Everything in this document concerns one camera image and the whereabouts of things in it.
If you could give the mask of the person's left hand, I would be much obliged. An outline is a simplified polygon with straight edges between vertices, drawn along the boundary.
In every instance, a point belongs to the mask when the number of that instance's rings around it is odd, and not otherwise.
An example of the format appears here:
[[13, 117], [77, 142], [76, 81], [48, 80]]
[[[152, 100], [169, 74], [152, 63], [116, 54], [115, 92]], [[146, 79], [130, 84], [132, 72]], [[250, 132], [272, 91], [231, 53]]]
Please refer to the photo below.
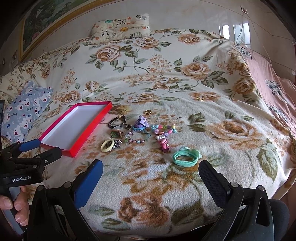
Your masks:
[[14, 203], [6, 196], [0, 197], [1, 210], [11, 210], [13, 207], [18, 211], [15, 215], [15, 220], [21, 226], [28, 225], [29, 222], [29, 203], [26, 186], [20, 187], [20, 193]]

